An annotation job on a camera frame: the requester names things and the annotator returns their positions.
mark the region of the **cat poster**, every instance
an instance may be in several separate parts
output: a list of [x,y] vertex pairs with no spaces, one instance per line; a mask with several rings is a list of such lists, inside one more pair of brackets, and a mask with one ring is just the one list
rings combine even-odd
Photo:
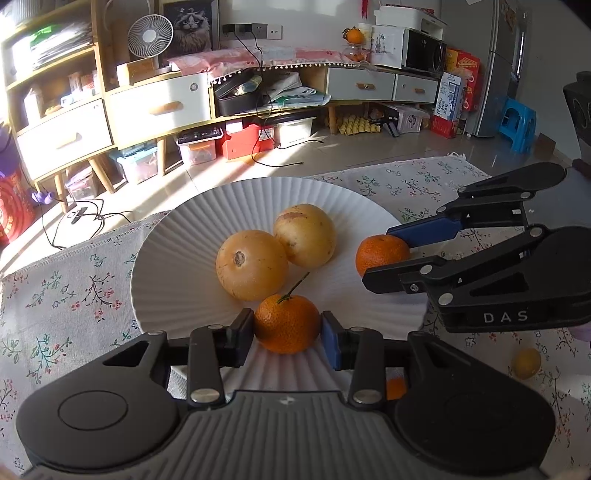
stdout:
[[160,8],[174,30],[165,59],[219,49],[217,0],[162,0]]

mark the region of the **white plate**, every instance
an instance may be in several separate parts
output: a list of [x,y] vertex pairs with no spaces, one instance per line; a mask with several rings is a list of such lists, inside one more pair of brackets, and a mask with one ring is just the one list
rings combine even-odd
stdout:
[[[337,185],[293,177],[229,183],[186,201],[148,235],[135,261],[131,299],[142,332],[166,330],[169,338],[189,336],[197,327],[229,325],[241,308],[257,303],[234,299],[217,280],[217,251],[231,234],[272,232],[277,215],[298,203],[322,208],[337,231],[334,257],[313,271],[296,293],[319,311],[331,310],[343,327],[366,326],[386,338],[406,339],[423,321],[424,294],[376,295],[365,289],[355,269],[361,241],[400,223],[371,200]],[[284,290],[304,274],[290,264]],[[185,376],[184,369],[179,372]],[[322,346],[296,355],[276,355],[253,341],[246,364],[222,372],[226,393],[246,390],[342,390],[350,373],[334,372]]]

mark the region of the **cardboard box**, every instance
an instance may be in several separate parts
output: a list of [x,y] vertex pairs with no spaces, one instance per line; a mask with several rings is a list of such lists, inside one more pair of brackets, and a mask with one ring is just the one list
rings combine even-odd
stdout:
[[450,122],[457,122],[462,114],[467,80],[444,73],[439,84],[434,114]]
[[478,110],[480,97],[480,59],[462,50],[448,48],[446,52],[446,72],[458,75],[462,70],[469,71],[463,109],[468,112]]
[[458,122],[452,122],[440,116],[433,115],[431,118],[431,131],[445,138],[454,138],[457,133]]
[[117,65],[119,86],[129,86],[156,75],[154,59],[141,59]]

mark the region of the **wall outlet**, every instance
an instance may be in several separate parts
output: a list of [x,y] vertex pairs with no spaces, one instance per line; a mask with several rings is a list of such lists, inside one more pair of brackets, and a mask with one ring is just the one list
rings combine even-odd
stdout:
[[236,40],[238,37],[240,40],[264,40],[267,37],[267,24],[266,23],[252,23],[252,24],[224,24],[222,25],[221,40]]
[[267,39],[281,40],[283,38],[283,27],[281,25],[270,24],[267,28]]

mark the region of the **yellow fruit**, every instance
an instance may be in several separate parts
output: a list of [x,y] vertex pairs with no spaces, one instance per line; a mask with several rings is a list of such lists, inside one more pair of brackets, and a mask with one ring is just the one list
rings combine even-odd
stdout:
[[513,373],[520,380],[533,377],[542,365],[542,357],[535,348],[524,348],[513,359]]
[[336,230],[332,220],[308,203],[283,210],[275,220],[273,234],[285,248],[287,259],[307,270],[324,265],[335,253]]
[[239,300],[273,295],[283,286],[288,269],[281,244],[261,230],[235,233],[217,252],[217,277],[224,290]]

